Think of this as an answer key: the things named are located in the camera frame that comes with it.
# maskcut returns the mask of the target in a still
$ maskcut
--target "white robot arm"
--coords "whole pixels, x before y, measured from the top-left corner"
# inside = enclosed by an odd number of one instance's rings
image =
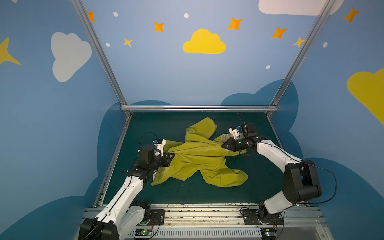
[[[268,158],[283,173],[282,190],[259,204],[257,217],[268,224],[283,210],[306,200],[319,197],[321,188],[316,167],[311,161],[303,161],[279,148],[266,137],[258,137],[253,124],[230,129],[233,137],[222,144],[230,151],[251,148]],[[133,166],[123,185],[111,202],[94,219],[85,219],[80,226],[78,240],[123,240],[139,223],[151,219],[150,204],[133,200],[159,167],[169,167],[175,156],[163,153],[164,139],[156,139],[154,145],[140,149],[140,158]],[[151,236],[152,232],[141,232]]]
[[[284,151],[270,139],[257,136],[252,123],[234,126],[229,129],[229,132],[233,137],[223,143],[223,148],[231,151],[251,148],[268,158],[284,173],[282,190],[259,204],[258,219],[261,223],[269,223],[283,210],[295,204],[321,196],[314,162],[303,161]]]
[[[164,139],[140,149],[140,158],[129,171],[123,185],[110,203],[94,218],[87,218],[80,225],[78,240],[123,240],[139,223],[151,220],[150,204],[133,200],[144,188],[153,172],[159,167],[169,167],[175,156],[163,153]],[[143,236],[152,232],[143,231]]]

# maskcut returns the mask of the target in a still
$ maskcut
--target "yellow garment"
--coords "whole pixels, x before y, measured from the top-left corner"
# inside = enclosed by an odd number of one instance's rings
[[[208,184],[218,187],[233,187],[243,184],[248,175],[242,170],[230,169],[225,165],[225,156],[236,156],[221,147],[222,137],[214,141],[209,138],[217,126],[210,118],[205,118],[187,128],[185,143],[166,141],[164,152],[175,154],[170,167],[161,167],[154,175],[152,185],[165,182],[169,177],[185,181],[198,170]]]

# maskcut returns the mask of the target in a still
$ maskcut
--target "white cloud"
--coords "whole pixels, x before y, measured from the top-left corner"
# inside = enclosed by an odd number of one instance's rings
[[[336,0],[331,14],[335,13],[344,0]],[[266,14],[289,14],[317,16],[326,0],[260,0],[259,10]]]
[[[51,49],[56,59],[52,66],[53,75],[62,83],[69,80],[92,55],[91,45],[74,33],[54,33]]]

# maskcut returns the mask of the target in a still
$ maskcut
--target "green work surface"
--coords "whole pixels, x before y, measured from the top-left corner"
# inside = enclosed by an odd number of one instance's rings
[[[126,172],[138,155],[140,137],[153,132],[166,140],[184,142],[185,129],[209,117],[217,125],[211,140],[228,133],[233,125],[240,125],[240,119],[253,123],[259,136],[267,136],[278,144],[276,136],[265,113],[226,113],[226,112],[144,112],[133,113],[122,144],[104,204],[108,204],[123,184]],[[141,145],[151,144],[153,134],[146,134]],[[169,178],[159,185],[152,186],[152,178],[137,195],[136,199],[151,204],[186,203],[258,203],[272,197],[281,190],[283,173],[264,156],[255,151],[226,157],[226,165],[231,169],[241,169],[248,174],[248,180],[236,187],[216,187],[207,184],[200,171],[185,181]]]

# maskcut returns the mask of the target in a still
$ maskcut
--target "black cable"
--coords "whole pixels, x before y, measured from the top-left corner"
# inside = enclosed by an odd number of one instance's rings
[[[296,162],[300,162],[300,161],[297,161],[296,159],[293,159],[292,156],[288,155],[284,150],[282,150],[281,148],[279,148],[279,147],[276,146],[276,145],[272,145],[272,144],[269,144],[269,143],[266,143],[266,142],[260,142],[260,143],[264,143],[264,144],[267,144],[267,145],[271,145],[271,146],[273,146],[273,147],[279,149],[282,153],[284,153],[285,155],[287,155],[290,159],[292,159],[292,160],[294,160],[294,161],[296,161]],[[326,200],[326,201],[323,201],[323,202],[314,202],[314,203],[310,202],[309,204],[323,204],[323,203],[325,203],[325,202],[329,202],[330,200],[332,200],[332,199],[335,197],[336,192],[337,192],[337,179],[336,179],[336,175],[335,175],[333,172],[331,172],[330,170],[328,170],[328,169],[325,169],[325,168],[322,168],[322,167],[318,167],[318,166],[316,166],[316,165],[312,165],[312,164],[309,164],[309,163],[306,163],[306,162],[300,162],[300,163],[304,163],[304,164],[306,164],[306,165],[313,166],[313,167],[316,167],[316,168],[325,170],[325,171],[327,171],[327,172],[330,172],[330,173],[333,175],[333,177],[335,178],[335,191],[333,192],[332,197],[329,198],[329,199]]]
[[[160,228],[160,220],[159,220],[157,217],[154,217],[154,218],[156,218],[157,221],[159,222],[159,226],[157,227],[157,230],[156,230],[155,234],[153,234],[148,240],[150,240],[151,238],[153,238],[153,237],[157,234],[157,232],[159,231],[159,228]]]
[[[130,168],[129,169],[131,169],[132,168],[132,166],[133,166],[133,164],[135,163],[135,161],[137,160],[137,158],[140,156],[140,154],[138,154],[138,156],[135,158],[135,160],[133,160],[133,162],[132,162],[132,164],[131,164],[131,166],[130,166]]]
[[[241,216],[243,216],[243,217],[248,217],[248,216],[246,216],[245,214],[243,214],[243,212],[242,212],[243,209],[248,209],[249,211],[250,211],[251,209],[249,209],[249,208],[247,208],[247,207],[242,207],[242,208],[240,208],[240,214],[241,214]]]
[[[245,120],[244,120],[244,116],[241,114],[241,113],[237,113],[237,114],[239,114],[242,118],[243,118],[243,122],[244,122],[244,125],[245,125]]]
[[[148,133],[152,133],[155,136],[155,139],[157,139],[156,134],[154,134],[153,132],[146,132],[146,133],[144,133],[143,135],[141,135],[141,138],[140,138],[140,141],[139,141],[139,149],[141,148],[141,139],[144,137],[145,134],[148,134]]]
[[[284,211],[284,213],[283,213],[283,228],[281,229],[280,234],[275,238],[275,240],[278,239],[278,238],[281,236],[281,234],[283,233],[283,230],[284,230],[284,223],[285,223],[285,221],[284,221],[284,217],[285,217],[285,211]]]

